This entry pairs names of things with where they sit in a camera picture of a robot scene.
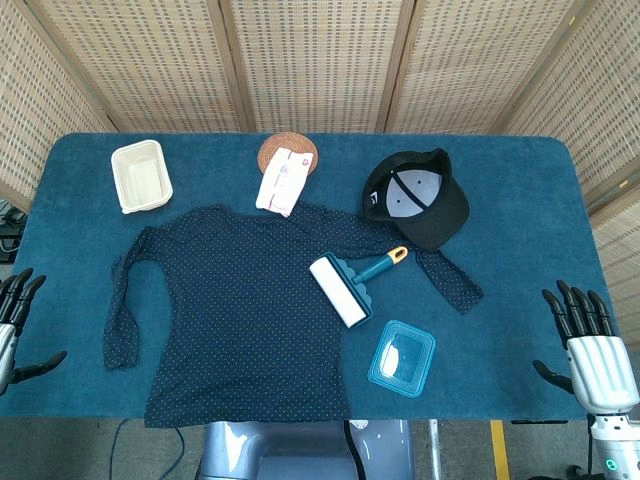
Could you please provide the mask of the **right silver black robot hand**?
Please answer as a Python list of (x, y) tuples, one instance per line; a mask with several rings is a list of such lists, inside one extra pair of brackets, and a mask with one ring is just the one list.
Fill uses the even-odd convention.
[(561, 296), (544, 289), (542, 296), (554, 318), (570, 375), (563, 376), (540, 361), (532, 362), (546, 382), (573, 395), (594, 416), (626, 415), (639, 404), (639, 390), (627, 348), (616, 334), (609, 311), (593, 290), (586, 292), (556, 282)]

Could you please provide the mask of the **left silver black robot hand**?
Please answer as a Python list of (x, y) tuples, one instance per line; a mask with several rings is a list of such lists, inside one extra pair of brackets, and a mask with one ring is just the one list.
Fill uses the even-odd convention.
[(32, 268), (11, 275), (1, 282), (1, 395), (10, 385), (44, 375), (58, 367), (67, 351), (54, 354), (45, 362), (15, 366), (15, 355), (36, 292), (46, 281), (45, 275), (30, 280)]

